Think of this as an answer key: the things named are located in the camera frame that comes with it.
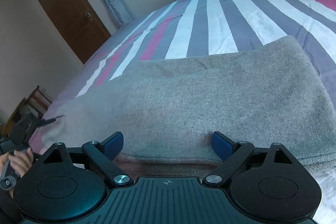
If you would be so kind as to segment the person's left hand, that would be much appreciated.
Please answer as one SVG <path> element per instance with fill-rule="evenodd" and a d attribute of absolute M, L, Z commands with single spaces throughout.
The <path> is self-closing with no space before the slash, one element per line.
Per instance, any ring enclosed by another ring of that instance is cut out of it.
<path fill-rule="evenodd" d="M 34 155 L 32 149 L 29 147 L 26 152 L 23 151 L 14 151 L 14 154 L 11 155 L 10 153 L 5 153 L 1 155 L 1 171 L 7 161 L 15 170 L 20 177 L 24 176 L 26 172 L 32 167 L 34 160 Z"/>

